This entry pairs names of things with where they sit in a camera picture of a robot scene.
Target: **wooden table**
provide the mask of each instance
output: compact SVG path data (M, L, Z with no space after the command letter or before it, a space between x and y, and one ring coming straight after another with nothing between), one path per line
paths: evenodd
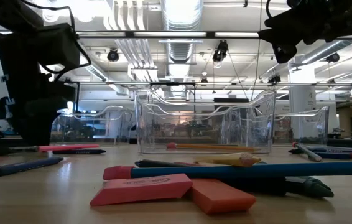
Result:
M90 207L103 185L103 170L132 165L138 159L191 162L190 156L140 156L136 146L108 147L105 155L66 157L60 164L0 177L0 223L352 223L352 177L319 177L335 198L255 194L248 212L208 216L187 199ZM45 157L23 154L0 157L1 164ZM275 148L262 158L268 163L308 162Z

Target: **clear plastic tray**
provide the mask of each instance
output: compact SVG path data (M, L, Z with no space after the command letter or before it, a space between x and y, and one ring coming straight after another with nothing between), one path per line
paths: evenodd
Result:
M293 142L326 146L329 107L300 113L277 114L274 118L274 144Z
M134 112L107 106L99 113L62 113L52 125L50 142L129 143Z
M276 93L264 91L249 103L172 103L150 89L134 92L137 143L143 154L209 154L236 150L177 148L169 143L254 147L268 153Z

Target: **fluorescent light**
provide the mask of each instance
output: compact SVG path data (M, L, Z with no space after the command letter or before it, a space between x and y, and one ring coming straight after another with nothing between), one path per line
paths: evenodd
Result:
M125 37L125 32L77 32L80 37Z
M67 102L67 109L72 110L73 107L74 107L74 103L72 101L68 101Z
M135 32L135 37L206 37L206 32Z
M203 44L202 40L158 40L161 44Z
M215 37L259 37L256 32L215 32Z

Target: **red eraser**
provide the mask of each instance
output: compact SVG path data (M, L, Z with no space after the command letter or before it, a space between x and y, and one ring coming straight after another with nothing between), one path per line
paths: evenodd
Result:
M192 179L190 194L206 214L246 211L256 198L216 179Z
M113 166L105 168L103 180L129 179L134 166Z
M110 180L96 194L90 205L180 198L190 189L192 184L192 181L185 174Z
M168 143L168 145L166 145L167 149L176 149L176 143Z

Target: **ceiling duct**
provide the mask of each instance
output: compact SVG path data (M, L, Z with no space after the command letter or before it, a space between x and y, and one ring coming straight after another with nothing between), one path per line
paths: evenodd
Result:
M200 30L203 0L161 0L164 30L197 31ZM168 43L166 45L169 75L175 81L184 80L190 71L194 51L193 43ZM176 96L183 95L180 87L173 86Z
M323 58L326 58L330 56L331 54L337 53L339 50L348 47L352 44L352 40L336 40L330 43L325 43L315 50L302 55L300 57L299 62L294 63L293 66L301 66L301 65L308 65L314 62L317 62ZM277 64L268 69L265 73L263 73L260 77L261 78L267 78L271 75L278 74L279 70L285 68L288 65L288 63L283 63L283 64Z
M339 50L348 47L352 44L352 40L335 40L333 42L324 44L319 48L313 50L302 56L302 65L311 64L317 62L323 58L330 56L338 52Z

